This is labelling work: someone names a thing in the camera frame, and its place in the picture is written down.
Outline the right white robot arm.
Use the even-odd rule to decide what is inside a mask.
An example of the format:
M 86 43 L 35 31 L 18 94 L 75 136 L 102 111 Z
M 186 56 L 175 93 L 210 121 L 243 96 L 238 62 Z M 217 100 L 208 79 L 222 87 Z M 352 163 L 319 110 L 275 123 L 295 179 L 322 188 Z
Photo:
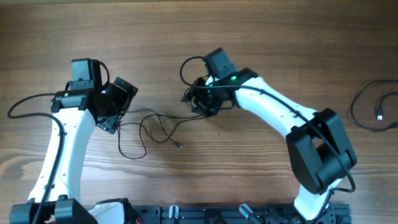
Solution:
M 225 102 L 260 117 L 286 141 L 292 171 L 300 182 L 292 203 L 239 207 L 251 223 L 350 223 L 347 204 L 332 204 L 340 182 L 351 177 L 357 158 L 339 116 L 302 106 L 268 85 L 249 68 L 238 70 L 219 48 L 202 57 L 207 74 L 188 85 L 182 101 L 205 117 Z

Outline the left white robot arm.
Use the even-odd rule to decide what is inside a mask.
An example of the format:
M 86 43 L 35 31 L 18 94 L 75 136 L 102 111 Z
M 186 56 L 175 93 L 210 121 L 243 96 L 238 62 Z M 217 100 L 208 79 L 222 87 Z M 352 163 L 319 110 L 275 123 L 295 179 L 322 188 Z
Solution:
M 126 198 L 81 204 L 80 181 L 88 141 L 95 127 L 118 129 L 137 88 L 122 78 L 102 81 L 103 62 L 71 62 L 72 79 L 50 103 L 52 134 L 44 164 L 26 203 L 11 208 L 10 223 L 142 223 Z

